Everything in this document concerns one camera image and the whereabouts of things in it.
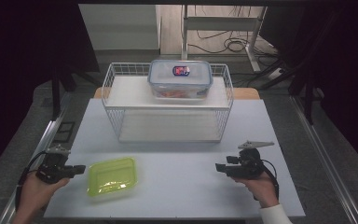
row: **green container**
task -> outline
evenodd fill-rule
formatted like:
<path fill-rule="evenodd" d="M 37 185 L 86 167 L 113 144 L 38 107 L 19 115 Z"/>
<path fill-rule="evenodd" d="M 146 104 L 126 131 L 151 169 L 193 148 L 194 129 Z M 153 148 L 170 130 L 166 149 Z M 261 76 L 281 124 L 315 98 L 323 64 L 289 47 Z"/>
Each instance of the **green container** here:
<path fill-rule="evenodd" d="M 130 189 L 138 182 L 135 160 L 131 157 L 97 162 L 89 168 L 90 197 Z"/>

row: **hand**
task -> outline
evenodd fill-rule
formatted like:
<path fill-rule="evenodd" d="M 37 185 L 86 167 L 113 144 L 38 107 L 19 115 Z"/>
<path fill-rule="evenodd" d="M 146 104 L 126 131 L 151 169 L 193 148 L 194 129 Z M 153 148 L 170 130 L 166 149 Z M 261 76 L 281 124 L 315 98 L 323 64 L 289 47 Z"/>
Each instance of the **hand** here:
<path fill-rule="evenodd" d="M 254 194 L 255 198 L 260 201 L 262 208 L 272 207 L 279 204 L 275 194 L 274 185 L 266 172 L 263 172 L 257 179 L 231 178 L 234 179 L 235 182 L 244 184 L 248 190 Z"/>
<path fill-rule="evenodd" d="M 69 182 L 69 178 L 64 178 L 50 185 L 41 181 L 35 174 L 36 172 L 29 173 L 22 186 L 20 205 L 13 224 L 31 222 L 35 213 L 48 203 L 54 192 Z"/>

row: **food container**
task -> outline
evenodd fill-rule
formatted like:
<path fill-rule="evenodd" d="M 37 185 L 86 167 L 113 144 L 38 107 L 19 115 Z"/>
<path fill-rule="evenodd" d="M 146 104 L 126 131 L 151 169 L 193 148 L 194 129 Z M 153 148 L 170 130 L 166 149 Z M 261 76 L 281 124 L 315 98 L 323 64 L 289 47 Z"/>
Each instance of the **food container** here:
<path fill-rule="evenodd" d="M 138 182 L 135 160 L 125 157 L 110 161 L 101 161 L 89 168 L 90 197 L 130 189 Z"/>
<path fill-rule="evenodd" d="M 155 60 L 150 64 L 147 81 L 158 98 L 203 99 L 213 77 L 206 62 Z"/>

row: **white sleeve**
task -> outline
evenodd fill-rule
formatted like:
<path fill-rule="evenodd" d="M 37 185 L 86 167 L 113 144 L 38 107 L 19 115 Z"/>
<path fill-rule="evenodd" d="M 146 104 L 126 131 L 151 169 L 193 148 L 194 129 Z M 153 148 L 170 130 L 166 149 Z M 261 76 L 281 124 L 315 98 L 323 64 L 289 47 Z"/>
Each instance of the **white sleeve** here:
<path fill-rule="evenodd" d="M 289 224 L 292 223 L 287 217 L 281 204 L 260 209 L 264 224 Z"/>

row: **wire basket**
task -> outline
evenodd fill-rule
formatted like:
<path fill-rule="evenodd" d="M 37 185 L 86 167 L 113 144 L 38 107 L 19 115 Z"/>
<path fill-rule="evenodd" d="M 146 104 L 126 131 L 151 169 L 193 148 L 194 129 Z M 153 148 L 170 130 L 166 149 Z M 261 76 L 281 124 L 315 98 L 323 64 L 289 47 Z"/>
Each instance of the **wire basket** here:
<path fill-rule="evenodd" d="M 206 101 L 157 100 L 146 81 L 149 67 L 150 63 L 111 63 L 109 66 L 102 101 L 118 140 L 220 142 L 233 104 L 228 67 L 211 63 L 213 86 Z"/>

